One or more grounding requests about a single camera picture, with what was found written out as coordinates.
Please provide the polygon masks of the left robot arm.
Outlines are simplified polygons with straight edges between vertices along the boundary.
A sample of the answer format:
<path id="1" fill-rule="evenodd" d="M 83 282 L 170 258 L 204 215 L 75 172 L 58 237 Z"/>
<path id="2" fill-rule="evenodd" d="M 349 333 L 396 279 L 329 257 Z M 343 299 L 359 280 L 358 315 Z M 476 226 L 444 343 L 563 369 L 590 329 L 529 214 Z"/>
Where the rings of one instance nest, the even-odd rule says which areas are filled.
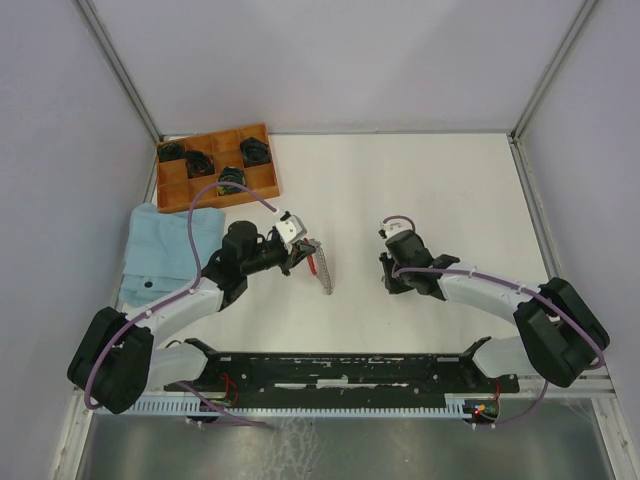
<path id="1" fill-rule="evenodd" d="M 114 414 L 144 393 L 178 382 L 212 389 L 221 378 L 214 350 L 196 339 L 174 347 L 165 342 L 230 307 L 247 290 L 249 276 L 272 268 L 289 275 L 315 252 L 295 217 L 278 222 L 266 236 L 249 221 L 232 223 L 191 284 L 130 314 L 99 310 L 72 357 L 68 380 L 85 393 L 90 408 Z"/>

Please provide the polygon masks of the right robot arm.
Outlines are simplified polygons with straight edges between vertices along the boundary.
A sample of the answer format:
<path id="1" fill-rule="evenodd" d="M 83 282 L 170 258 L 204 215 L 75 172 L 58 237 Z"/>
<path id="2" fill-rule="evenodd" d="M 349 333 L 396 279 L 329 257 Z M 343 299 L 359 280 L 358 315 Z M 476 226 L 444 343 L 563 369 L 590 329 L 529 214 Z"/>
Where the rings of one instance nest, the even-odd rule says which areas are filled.
<path id="1" fill-rule="evenodd" d="M 481 391 L 509 374 L 539 375 L 567 388 L 604 363 L 610 336 L 568 281 L 553 277 L 529 285 L 483 272 L 459 258 L 433 256 L 410 227 L 380 229 L 379 257 L 387 291 L 415 291 L 440 301 L 477 308 L 512 324 L 514 337 L 480 340 L 458 368 L 467 389 Z"/>

